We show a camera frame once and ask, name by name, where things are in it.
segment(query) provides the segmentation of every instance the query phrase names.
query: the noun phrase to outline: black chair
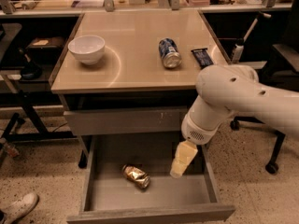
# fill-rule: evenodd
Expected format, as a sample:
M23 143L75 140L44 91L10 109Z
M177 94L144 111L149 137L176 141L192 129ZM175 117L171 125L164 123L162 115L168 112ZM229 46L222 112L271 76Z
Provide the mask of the black chair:
M266 65L258 71L260 82L280 89L299 91L299 0L294 0L286 29L278 44L272 46L271 56ZM254 117L235 117L231 121L233 130L239 129L239 121L261 123ZM270 174L278 171L276 160L285 134L276 131L277 141L270 161L265 169Z

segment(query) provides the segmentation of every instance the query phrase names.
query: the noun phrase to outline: shoe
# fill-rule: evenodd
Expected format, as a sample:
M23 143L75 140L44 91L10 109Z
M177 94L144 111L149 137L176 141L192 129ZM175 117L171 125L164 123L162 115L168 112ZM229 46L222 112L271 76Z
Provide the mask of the shoe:
M5 213L4 224L11 224L15 220L26 216L36 207L37 202L38 202L37 194L31 192L23 196L18 201L12 203L7 208L3 208L2 211Z

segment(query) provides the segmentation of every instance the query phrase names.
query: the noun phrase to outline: floor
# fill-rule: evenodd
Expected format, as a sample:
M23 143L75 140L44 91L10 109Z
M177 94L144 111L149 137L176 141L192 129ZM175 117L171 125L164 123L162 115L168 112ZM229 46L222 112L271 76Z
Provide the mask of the floor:
M0 132L8 123L1 116ZM42 118L50 131L68 130L61 116ZM279 171L268 174L275 142L273 131L263 124L241 123L232 131L224 122L208 150L221 201L235 206L225 223L295 224L299 223L299 149L298 141L287 137L278 157ZM30 121L19 133L34 132ZM17 223L66 223L80 206L84 169L78 168L81 153L76 139L16 144L21 156L13 160L0 152L0 208L30 191L39 195L37 207Z

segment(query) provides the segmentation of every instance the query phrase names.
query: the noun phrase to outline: bowl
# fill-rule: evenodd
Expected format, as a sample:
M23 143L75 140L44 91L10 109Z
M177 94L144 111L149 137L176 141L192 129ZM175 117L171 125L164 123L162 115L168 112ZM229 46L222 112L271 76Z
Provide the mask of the bowl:
M81 63L96 64L105 53L105 40L97 35L79 36L68 44L68 50Z

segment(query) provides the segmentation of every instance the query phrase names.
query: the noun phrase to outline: can in drawer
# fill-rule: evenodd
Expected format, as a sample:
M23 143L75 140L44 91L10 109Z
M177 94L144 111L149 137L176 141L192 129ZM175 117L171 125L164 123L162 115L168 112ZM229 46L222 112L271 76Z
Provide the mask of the can in drawer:
M125 178L134 182L140 189L146 189L150 184L150 176L133 165L124 165L122 172Z
M159 43L159 52L165 68L176 68L181 64L181 56L174 40L165 38Z

